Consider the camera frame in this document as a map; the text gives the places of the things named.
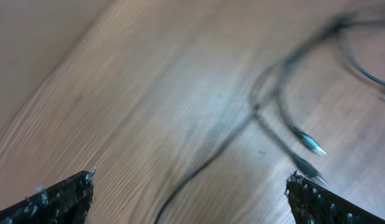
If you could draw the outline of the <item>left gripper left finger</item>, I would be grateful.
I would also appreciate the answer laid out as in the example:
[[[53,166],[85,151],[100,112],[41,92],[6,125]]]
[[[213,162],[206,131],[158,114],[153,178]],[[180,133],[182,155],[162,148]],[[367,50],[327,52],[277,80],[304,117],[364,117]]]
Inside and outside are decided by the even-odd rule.
[[[0,211],[3,224],[84,224],[93,202],[95,171],[80,171]]]

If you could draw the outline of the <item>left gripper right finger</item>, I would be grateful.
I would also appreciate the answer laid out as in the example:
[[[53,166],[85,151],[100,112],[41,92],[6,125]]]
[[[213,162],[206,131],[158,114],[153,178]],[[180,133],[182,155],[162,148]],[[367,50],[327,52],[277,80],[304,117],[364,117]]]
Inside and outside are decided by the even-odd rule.
[[[385,224],[385,220],[294,172],[285,195],[296,224]]]

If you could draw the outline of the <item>black cable long tail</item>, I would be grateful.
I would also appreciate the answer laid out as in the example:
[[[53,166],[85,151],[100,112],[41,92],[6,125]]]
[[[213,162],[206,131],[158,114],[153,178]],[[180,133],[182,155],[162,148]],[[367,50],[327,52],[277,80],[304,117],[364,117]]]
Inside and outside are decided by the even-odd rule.
[[[331,21],[326,27],[322,28],[319,33],[315,34],[310,40],[303,43],[295,52],[289,55],[287,58],[280,61],[282,64],[282,74],[277,81],[276,87],[273,92],[269,93],[269,97],[275,96],[277,98],[277,103],[279,110],[282,115],[282,119],[285,124],[290,128],[290,131],[296,136],[296,138],[310,151],[315,154],[324,154],[325,151],[321,146],[306,132],[304,132],[292,119],[290,113],[287,110],[285,102],[285,85],[289,79],[291,73],[298,64],[298,61],[307,54],[307,52],[317,43],[321,42],[323,39],[327,39],[331,36],[334,36],[341,32],[344,29],[349,29],[357,26],[378,26],[384,25],[385,19],[379,20],[370,20],[370,21],[356,21],[354,16],[347,15],[336,18]],[[166,199],[164,204],[161,206],[154,224],[158,224],[162,214],[165,212],[168,205],[174,200],[174,198],[182,191],[183,188],[191,181],[195,176],[197,176],[201,171],[206,167],[211,165],[221,154],[226,150],[227,146],[236,138],[253,120],[256,119],[259,122],[265,122],[263,118],[258,114],[258,110],[265,105],[265,102],[259,102],[252,106],[252,114],[248,115],[243,122],[238,125],[231,133],[226,137],[226,139],[219,146],[217,151],[208,158],[203,164],[197,167],[192,173],[188,174],[180,184],[175,188],[171,195]],[[290,149],[279,136],[273,132],[272,129],[269,129],[269,133],[272,137],[284,148],[284,151],[290,156],[291,160],[295,163],[296,167],[309,179],[319,180],[321,183],[325,183],[325,180],[322,178],[321,174],[317,169],[312,166],[308,161],[304,160],[298,154],[296,154],[292,149]]]

